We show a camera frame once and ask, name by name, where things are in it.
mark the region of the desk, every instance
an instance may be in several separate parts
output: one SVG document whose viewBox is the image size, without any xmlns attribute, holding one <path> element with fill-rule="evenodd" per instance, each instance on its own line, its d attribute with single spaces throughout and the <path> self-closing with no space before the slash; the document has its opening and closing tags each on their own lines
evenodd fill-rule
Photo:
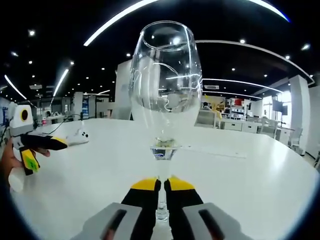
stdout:
<svg viewBox="0 0 320 240">
<path fill-rule="evenodd" d="M 133 183 L 154 176 L 156 161 L 136 122 L 103 118 L 84 124 L 89 143 L 53 151 L 49 159 L 39 155 L 40 171 L 26 178 L 22 193 L 11 193 L 40 239 L 69 240 L 88 218 L 121 202 Z M 63 137 L 78 128 L 78 122 L 66 122 L 54 133 Z M 286 237 L 317 188 L 316 169 L 266 135 L 190 127 L 179 140 L 183 146 L 245 153 L 230 157 L 180 149 L 171 171 L 192 183 L 205 203 L 237 220 L 253 240 Z"/>
</svg>

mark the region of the curved led light strip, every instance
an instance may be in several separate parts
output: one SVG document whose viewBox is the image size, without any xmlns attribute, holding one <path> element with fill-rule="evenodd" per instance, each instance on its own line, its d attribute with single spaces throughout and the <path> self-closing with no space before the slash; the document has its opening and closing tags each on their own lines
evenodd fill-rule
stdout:
<svg viewBox="0 0 320 240">
<path fill-rule="evenodd" d="M 252 82 L 247 82 L 247 81 L 237 81 L 237 80 L 228 80 L 228 79 L 219 79 L 219 78 L 203 78 L 203 81 L 206 80 L 212 80 L 212 81 L 220 81 L 220 82 L 231 82 L 231 83 L 239 83 L 239 84 L 248 84 L 248 85 L 252 85 L 252 86 L 256 86 L 256 87 L 261 87 L 261 88 L 265 88 L 265 89 L 270 89 L 270 90 L 274 90 L 276 92 L 279 93 L 283 93 L 283 91 L 280 91 L 278 89 L 269 87 L 269 86 L 264 86 L 264 85 L 260 85 L 260 84 L 255 84 Z"/>
<path fill-rule="evenodd" d="M 139 1 L 139 2 L 129 6 L 125 10 L 119 12 L 117 15 L 112 17 L 105 24 L 103 24 L 97 31 L 95 31 L 94 34 L 92 34 L 91 37 L 89 37 L 89 39 L 83 45 L 86 47 L 89 46 L 89 44 L 92 43 L 92 41 L 95 40 L 104 30 L 109 28 L 111 25 L 113 25 L 115 22 L 119 21 L 120 19 L 122 19 L 126 15 L 128 15 L 128 14 L 134 12 L 135 10 L 138 10 L 146 5 L 149 5 L 154 2 L 158 2 L 158 1 L 160 1 L 160 0 L 142 0 L 142 1 Z M 280 17 L 284 18 L 285 20 L 287 20 L 289 22 L 289 19 L 283 13 L 281 13 L 278 9 L 276 9 L 274 6 L 270 5 L 269 3 L 262 1 L 262 0 L 247 0 L 247 1 L 250 1 L 250 2 L 258 4 L 259 6 L 262 6 L 266 9 L 269 9 L 270 11 L 274 12 L 275 14 L 279 15 Z"/>
<path fill-rule="evenodd" d="M 244 96 L 244 97 L 249 97 L 249 98 L 262 99 L 261 97 L 258 97 L 258 96 L 250 96 L 250 95 L 232 93 L 232 92 L 223 92 L 223 91 L 202 91 L 202 92 L 203 93 L 213 93 L 213 94 L 230 94 L 230 95 L 235 95 L 235 96 Z"/>
<path fill-rule="evenodd" d="M 239 46 L 248 47 L 248 48 L 252 48 L 252 49 L 263 51 L 265 53 L 268 53 L 268 54 L 271 54 L 273 56 L 276 56 L 277 58 L 280 58 L 283 61 L 286 61 L 287 63 L 293 65 L 294 67 L 299 69 L 301 72 L 303 72 L 312 81 L 311 83 L 308 84 L 308 86 L 315 83 L 315 81 L 312 79 L 312 77 L 306 71 L 304 71 L 301 67 L 299 67 L 297 64 L 295 64 L 294 62 L 286 59 L 285 57 L 283 57 L 283 56 L 281 56 L 279 54 L 276 54 L 273 51 L 264 49 L 262 47 L 258 47 L 258 46 L 254 46 L 254 45 L 250 45 L 250 44 L 246 44 L 246 43 L 240 43 L 240 42 L 237 42 L 237 41 L 225 41 L 225 40 L 196 40 L 195 42 L 197 44 L 232 44 L 232 45 L 239 45 Z"/>
<path fill-rule="evenodd" d="M 7 75 L 4 75 L 5 80 L 8 82 L 8 84 L 10 84 L 10 86 L 21 96 L 23 97 L 25 100 L 27 100 L 27 98 L 16 88 L 16 86 L 10 81 L 10 79 L 8 78 Z"/>
<path fill-rule="evenodd" d="M 57 92 L 58 92 L 58 90 L 59 90 L 59 88 L 60 88 L 60 85 L 62 84 L 62 82 L 63 82 L 63 80 L 65 79 L 65 77 L 66 77 L 66 75 L 67 75 L 68 72 L 69 72 L 69 69 L 64 70 L 62 76 L 60 77 L 60 80 L 59 80 L 59 82 L 58 82 L 58 85 L 56 86 L 56 88 L 55 88 L 55 90 L 54 90 L 53 97 L 56 96 L 56 94 L 57 94 Z"/>
</svg>

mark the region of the window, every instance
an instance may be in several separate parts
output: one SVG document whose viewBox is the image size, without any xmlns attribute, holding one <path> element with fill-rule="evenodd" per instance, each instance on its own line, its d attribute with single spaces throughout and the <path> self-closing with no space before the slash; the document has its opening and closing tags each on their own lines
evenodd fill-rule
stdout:
<svg viewBox="0 0 320 240">
<path fill-rule="evenodd" d="M 266 96 L 262 99 L 262 116 L 271 119 L 272 116 L 272 97 Z"/>
</svg>

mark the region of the yellow object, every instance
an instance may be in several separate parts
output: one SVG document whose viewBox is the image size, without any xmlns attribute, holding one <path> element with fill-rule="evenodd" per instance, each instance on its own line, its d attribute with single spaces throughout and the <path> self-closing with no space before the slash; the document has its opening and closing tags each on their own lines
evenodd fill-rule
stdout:
<svg viewBox="0 0 320 240">
<path fill-rule="evenodd" d="M 63 143 L 63 144 L 65 144 L 65 145 L 68 145 L 67 142 L 66 142 L 64 139 L 62 139 L 62 138 L 53 136 L 51 139 L 52 139 L 52 140 L 57 140 L 57 141 L 59 141 L 60 143 Z"/>
<path fill-rule="evenodd" d="M 210 98 L 209 98 L 207 95 L 204 95 L 204 97 L 208 100 L 209 103 L 211 103 L 212 111 L 213 111 L 214 113 L 216 113 L 216 115 L 218 116 L 219 119 L 222 119 L 221 112 L 219 112 L 219 111 L 217 110 L 218 104 L 215 104 L 215 103 L 211 102 L 211 101 L 210 101 Z"/>
<path fill-rule="evenodd" d="M 38 172 L 39 164 L 30 149 L 21 152 L 22 160 L 25 168 Z"/>
<path fill-rule="evenodd" d="M 195 187 L 192 184 L 183 181 L 175 176 L 170 177 L 169 182 L 172 191 L 195 189 Z"/>
<path fill-rule="evenodd" d="M 146 179 L 143 179 L 143 180 L 138 181 L 137 183 L 133 184 L 131 188 L 132 189 L 139 189 L 139 190 L 154 191 L 156 181 L 157 181 L 156 177 L 146 178 Z"/>
</svg>

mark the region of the hand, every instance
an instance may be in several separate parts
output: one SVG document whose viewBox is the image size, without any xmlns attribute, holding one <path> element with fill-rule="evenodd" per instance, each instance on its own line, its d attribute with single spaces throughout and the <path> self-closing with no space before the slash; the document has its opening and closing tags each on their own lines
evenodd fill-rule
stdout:
<svg viewBox="0 0 320 240">
<path fill-rule="evenodd" d="M 46 157 L 50 157 L 50 152 L 46 149 L 38 148 L 38 149 L 32 150 L 32 154 L 34 156 L 36 156 L 36 152 Z M 2 168 L 3 177 L 5 182 L 8 184 L 8 186 L 9 186 L 8 177 L 11 172 L 11 169 L 23 167 L 22 162 L 16 159 L 14 155 L 12 138 L 10 138 L 10 140 L 7 142 L 7 144 L 4 147 L 1 162 L 0 162 L 0 167 Z"/>
</svg>

